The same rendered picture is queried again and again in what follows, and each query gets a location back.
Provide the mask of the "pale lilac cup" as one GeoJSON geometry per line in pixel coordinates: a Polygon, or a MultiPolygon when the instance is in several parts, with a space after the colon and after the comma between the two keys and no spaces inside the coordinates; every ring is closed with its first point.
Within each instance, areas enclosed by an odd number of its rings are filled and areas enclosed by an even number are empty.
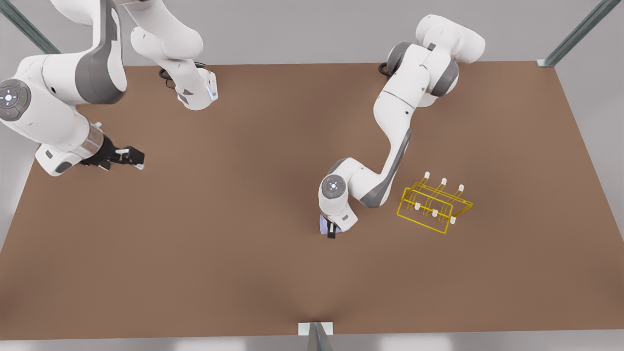
{"type": "MultiPolygon", "coordinates": [[[[326,218],[323,214],[321,214],[321,215],[319,216],[319,230],[320,230],[321,234],[323,234],[323,235],[327,235],[327,227],[326,227],[326,224],[327,224],[327,222],[328,222],[328,221],[330,221],[330,220],[328,220],[328,219],[327,219],[327,218],[326,218]]],[[[349,229],[345,229],[345,230],[343,230],[343,229],[341,229],[341,227],[339,227],[339,226],[336,224],[336,234],[337,234],[337,233],[345,233],[346,231],[349,231],[349,229]]]]}

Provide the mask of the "silver frame post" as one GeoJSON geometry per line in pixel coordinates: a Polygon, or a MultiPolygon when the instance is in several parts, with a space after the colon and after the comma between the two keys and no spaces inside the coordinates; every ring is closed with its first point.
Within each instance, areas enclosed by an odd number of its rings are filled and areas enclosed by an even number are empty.
{"type": "Polygon", "coordinates": [[[329,340],[329,335],[333,334],[333,322],[298,324],[298,335],[307,336],[306,351],[334,351],[329,340]]]}
{"type": "Polygon", "coordinates": [[[10,0],[0,0],[0,13],[44,54],[61,53],[10,0]]]}
{"type": "Polygon", "coordinates": [[[597,24],[615,9],[622,0],[600,0],[590,13],[548,54],[536,60],[538,67],[555,67],[597,24]]]}

